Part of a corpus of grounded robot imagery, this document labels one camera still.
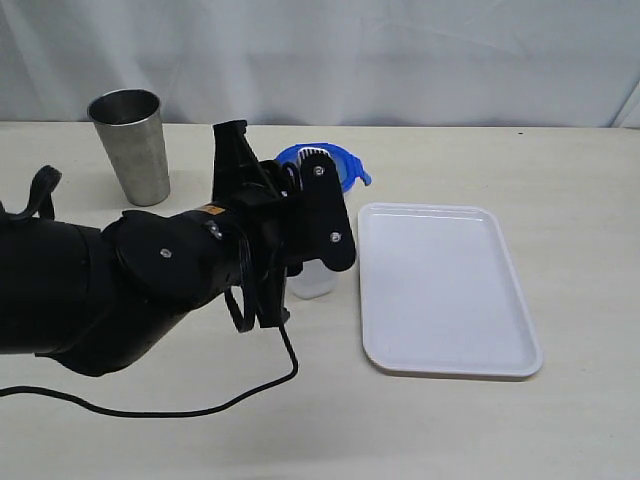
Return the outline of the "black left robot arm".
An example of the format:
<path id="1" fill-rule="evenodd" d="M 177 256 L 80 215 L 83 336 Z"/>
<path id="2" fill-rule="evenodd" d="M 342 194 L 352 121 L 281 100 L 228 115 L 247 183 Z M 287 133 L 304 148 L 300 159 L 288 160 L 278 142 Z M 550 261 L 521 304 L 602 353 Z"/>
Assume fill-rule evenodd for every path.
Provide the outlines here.
<path id="1" fill-rule="evenodd" d="M 216 298 L 241 333 L 285 324 L 285 175 L 256 158 L 246 130 L 214 126 L 208 204 L 167 217 L 126 210 L 102 229 L 56 219 L 61 174 L 41 167 L 25 209 L 1 215 L 2 353 L 100 377 Z"/>

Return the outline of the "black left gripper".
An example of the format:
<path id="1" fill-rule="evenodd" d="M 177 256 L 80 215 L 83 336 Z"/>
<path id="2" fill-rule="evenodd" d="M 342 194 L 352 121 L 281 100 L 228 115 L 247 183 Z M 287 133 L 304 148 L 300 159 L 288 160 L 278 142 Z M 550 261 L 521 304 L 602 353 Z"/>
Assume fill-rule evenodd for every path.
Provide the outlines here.
<path id="1" fill-rule="evenodd" d="M 300 168 L 260 161 L 245 120 L 215 124 L 212 132 L 211 293 L 224 296 L 236 329 L 281 329 L 290 317 L 287 276 L 310 254 Z"/>

